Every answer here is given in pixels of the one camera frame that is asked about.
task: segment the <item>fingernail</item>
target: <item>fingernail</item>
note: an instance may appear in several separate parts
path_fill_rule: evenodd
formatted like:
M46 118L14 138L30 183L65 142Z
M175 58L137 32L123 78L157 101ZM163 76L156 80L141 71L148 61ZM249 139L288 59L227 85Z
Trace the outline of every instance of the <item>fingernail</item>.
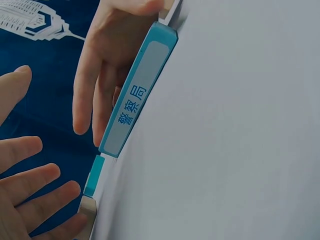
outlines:
M28 65L20 66L16 70L14 70L15 73L24 73L29 71L30 67Z

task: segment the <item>dark blue background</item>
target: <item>dark blue background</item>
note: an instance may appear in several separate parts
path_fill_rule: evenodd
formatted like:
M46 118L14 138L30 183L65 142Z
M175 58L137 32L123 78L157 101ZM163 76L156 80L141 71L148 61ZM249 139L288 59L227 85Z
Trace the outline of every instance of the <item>dark blue background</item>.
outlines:
M85 37L99 0L49 0L41 2L54 9L76 35ZM72 128L74 76L84 42L66 36L60 40L33 41L0 29L0 75L29 65L33 72L26 97L0 127L0 139L39 136L41 153L0 175L0 179L48 163L56 163L61 177L32 196L38 197L75 180L83 189L98 150L92 133L77 136ZM78 197L31 235L48 231L75 214Z

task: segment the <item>white building illustration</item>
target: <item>white building illustration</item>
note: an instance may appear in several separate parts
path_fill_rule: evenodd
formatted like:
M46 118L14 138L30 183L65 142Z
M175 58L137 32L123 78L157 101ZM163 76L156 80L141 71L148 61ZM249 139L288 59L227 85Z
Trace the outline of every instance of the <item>white building illustration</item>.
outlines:
M73 34L55 10L34 0L0 0L0 29L34 41L66 36L85 40Z

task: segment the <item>finger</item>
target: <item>finger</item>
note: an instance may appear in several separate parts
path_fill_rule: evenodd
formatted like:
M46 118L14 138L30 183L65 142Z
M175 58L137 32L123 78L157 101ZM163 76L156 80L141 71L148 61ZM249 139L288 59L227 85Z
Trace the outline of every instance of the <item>finger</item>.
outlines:
M96 81L100 73L102 59L88 42L85 42L73 85L73 129L76 134L84 134L90 126Z
M79 184L70 181L44 196L17 207L16 210L21 215L28 233L31 233L53 214L78 197L80 191Z
M37 136L0 140L0 173L39 153L42 147L42 141Z
M13 206L21 204L60 176L57 165L50 163L0 180L0 186Z
M86 215L78 213L62 225L35 236L32 240L72 240L85 228L86 224Z
M93 143L96 147L100 145L112 112L116 79L116 68L103 63L93 98L92 130Z
M111 0L115 9L138 16L149 16L160 12L164 8L164 0Z
M112 106L115 107L116 103L117 103L117 100L120 96L120 93L121 93L121 87L119 86L116 86L115 87L115 90L114 90L114 94L113 94L113 100L112 100Z
M26 95L32 78L31 69L21 66L0 76L0 126L15 105Z

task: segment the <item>white document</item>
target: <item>white document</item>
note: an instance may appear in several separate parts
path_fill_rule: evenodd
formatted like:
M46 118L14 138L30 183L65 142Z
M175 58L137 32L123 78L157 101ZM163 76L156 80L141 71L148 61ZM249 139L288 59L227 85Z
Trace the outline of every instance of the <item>white document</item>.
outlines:
M193 1L92 239L318 240L319 23L319 0Z

